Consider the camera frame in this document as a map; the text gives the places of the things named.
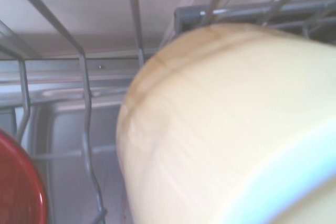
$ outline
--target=red plastic dish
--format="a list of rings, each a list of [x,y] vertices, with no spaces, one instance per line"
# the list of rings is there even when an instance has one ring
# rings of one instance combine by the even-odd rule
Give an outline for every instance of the red plastic dish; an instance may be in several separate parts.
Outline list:
[[[46,205],[28,154],[0,130],[0,224],[45,224]]]

